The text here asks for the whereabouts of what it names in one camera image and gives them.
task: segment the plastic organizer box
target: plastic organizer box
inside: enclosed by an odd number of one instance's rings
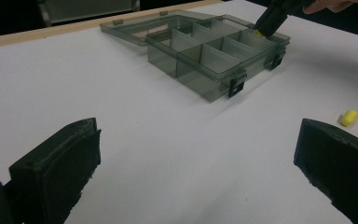
[[[101,24],[101,30],[139,46],[148,61],[209,102],[243,89],[261,71],[277,67],[289,36],[255,35],[254,25],[230,15],[161,12]]]

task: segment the yellow marking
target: yellow marking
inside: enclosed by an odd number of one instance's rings
[[[354,123],[354,121],[357,119],[358,113],[356,110],[348,110],[344,116],[342,116],[340,123],[348,127]]]
[[[265,36],[262,35],[262,34],[260,33],[260,31],[258,31],[258,30],[255,30],[255,35],[257,35],[257,36],[259,36],[259,37],[265,37]]]

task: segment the yellow object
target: yellow object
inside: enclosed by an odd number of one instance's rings
[[[264,35],[262,35],[262,34],[260,33],[260,31],[258,31],[258,30],[255,30],[255,35],[260,36],[260,37],[264,37]]]
[[[348,127],[354,123],[354,121],[357,119],[357,117],[358,117],[358,113],[356,110],[348,110],[344,114],[344,116],[342,116],[340,123],[343,126]]]

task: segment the white tabletop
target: white tabletop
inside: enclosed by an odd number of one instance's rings
[[[255,22],[234,0],[194,11]],[[303,118],[358,110],[358,35],[290,17],[282,64],[212,104],[99,28],[0,47],[0,181],[95,117],[102,164],[65,223],[351,223],[293,165]],[[358,136],[358,120],[345,131]]]

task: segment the black tool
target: black tool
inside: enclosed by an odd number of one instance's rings
[[[293,15],[302,7],[310,6],[315,0],[272,0],[267,10],[255,24],[255,29],[263,36],[273,35],[288,15]]]

